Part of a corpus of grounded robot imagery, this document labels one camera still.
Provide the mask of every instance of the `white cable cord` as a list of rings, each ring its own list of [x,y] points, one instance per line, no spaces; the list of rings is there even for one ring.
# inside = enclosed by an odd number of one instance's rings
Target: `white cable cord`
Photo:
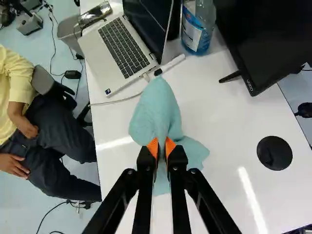
[[[114,104],[114,103],[119,103],[119,102],[123,102],[123,101],[127,101],[127,100],[130,100],[130,99],[133,99],[135,97],[138,97],[140,96],[141,94],[143,93],[143,91],[139,92],[138,94],[135,94],[131,97],[126,97],[126,98],[123,98],[123,99],[120,99],[120,100],[115,100],[115,101],[107,101],[107,102],[99,102],[99,103],[92,103],[89,105],[90,106],[105,106],[105,105],[109,105],[109,104]]]
[[[148,76],[147,73],[143,74],[144,79],[149,83],[150,82],[150,77]],[[91,106],[105,106],[105,105],[110,105],[110,104],[115,104],[115,103],[119,103],[119,102],[124,102],[124,101],[128,101],[131,100],[133,98],[136,98],[138,96],[140,96],[143,93],[143,91],[139,92],[138,94],[135,94],[133,96],[130,97],[125,97],[123,99],[119,99],[119,100],[114,100],[114,101],[106,101],[106,102],[99,102],[99,103],[92,103],[89,105],[89,107]]]

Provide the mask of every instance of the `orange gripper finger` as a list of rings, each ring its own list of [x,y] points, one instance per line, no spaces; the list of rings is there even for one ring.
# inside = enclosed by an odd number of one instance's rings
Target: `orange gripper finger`
[[[158,140],[157,137],[155,137],[148,145],[146,146],[152,156],[157,160],[158,157]]]
[[[168,160],[169,154],[174,150],[176,144],[169,138],[166,138],[165,150],[166,150],[166,160]]]

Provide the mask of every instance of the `floor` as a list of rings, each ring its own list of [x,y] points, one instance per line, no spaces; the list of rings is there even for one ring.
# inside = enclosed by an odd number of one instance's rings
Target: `floor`
[[[56,19],[61,20],[78,14],[79,8],[72,0],[48,0],[54,5]],[[34,64],[40,64],[49,69],[50,59],[54,52],[51,37],[52,24],[48,18],[47,9],[42,9],[39,15],[43,17],[44,29],[27,37],[16,30],[16,21],[0,31],[0,43],[20,53]],[[54,36],[57,37],[57,27],[54,27]],[[53,60],[54,74],[61,74],[65,70],[81,70],[80,63],[72,59],[68,47],[56,39],[57,54]],[[289,75],[279,82],[287,101],[293,111],[302,102],[312,102],[312,72],[301,72],[299,75]],[[64,79],[63,84],[74,91],[77,88],[76,80]],[[88,102],[88,90],[85,73],[79,84],[77,95],[77,115]],[[312,120],[297,117],[304,133],[312,144]],[[98,171],[95,163],[80,165],[79,163],[64,157],[64,164],[75,175],[94,183],[98,182]],[[0,173],[0,233],[4,234],[34,234],[44,214],[62,202],[61,199],[51,198],[44,195],[30,183],[14,176]],[[62,205],[57,211],[53,211],[44,221],[39,234],[48,234],[51,231],[62,231],[65,234],[81,233],[88,220],[92,217],[99,204],[93,205],[90,210],[76,213],[70,205]]]

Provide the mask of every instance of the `water bottle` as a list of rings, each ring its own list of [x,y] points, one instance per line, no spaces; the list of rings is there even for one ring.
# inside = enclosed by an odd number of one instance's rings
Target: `water bottle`
[[[182,7],[182,44],[192,54],[204,54],[215,26],[213,0],[184,0]]]

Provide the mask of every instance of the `dark jeans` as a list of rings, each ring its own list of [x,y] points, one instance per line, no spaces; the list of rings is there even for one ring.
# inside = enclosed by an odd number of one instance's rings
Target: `dark jeans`
[[[101,201],[100,187],[78,179],[61,163],[63,154],[80,163],[95,162],[92,136],[60,103],[38,96],[26,112],[39,134],[27,139],[19,130],[0,146],[0,153],[24,157],[28,180],[49,196],[82,201]]]

